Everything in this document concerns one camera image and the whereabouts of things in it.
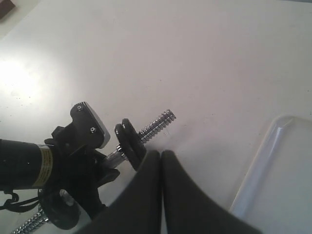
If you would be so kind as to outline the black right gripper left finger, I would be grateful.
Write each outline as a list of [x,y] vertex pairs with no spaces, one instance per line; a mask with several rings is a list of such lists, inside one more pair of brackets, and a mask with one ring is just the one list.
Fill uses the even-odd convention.
[[159,234],[162,188],[160,153],[149,151],[132,181],[81,234]]

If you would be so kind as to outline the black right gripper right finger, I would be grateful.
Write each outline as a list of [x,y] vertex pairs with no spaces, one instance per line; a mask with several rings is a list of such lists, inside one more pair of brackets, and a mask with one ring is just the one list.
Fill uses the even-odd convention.
[[169,234],[259,234],[230,214],[191,179],[173,151],[161,154],[162,187]]

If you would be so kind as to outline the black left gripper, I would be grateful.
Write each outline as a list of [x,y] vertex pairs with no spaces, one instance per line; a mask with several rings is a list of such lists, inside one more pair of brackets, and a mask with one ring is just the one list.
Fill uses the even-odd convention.
[[114,181],[120,175],[119,170],[106,167],[103,164],[106,156],[77,140],[71,127],[56,127],[44,143],[56,153],[49,187],[53,191],[66,190],[89,217],[105,210],[98,188]]

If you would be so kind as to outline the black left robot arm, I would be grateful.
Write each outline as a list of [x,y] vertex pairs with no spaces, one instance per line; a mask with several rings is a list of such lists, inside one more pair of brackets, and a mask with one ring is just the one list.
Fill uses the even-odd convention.
[[94,124],[69,124],[57,127],[43,145],[2,139],[0,190],[11,198],[0,208],[19,213],[36,202],[48,209],[47,201],[65,190],[93,218],[104,208],[98,188],[120,174],[97,151],[108,138]]

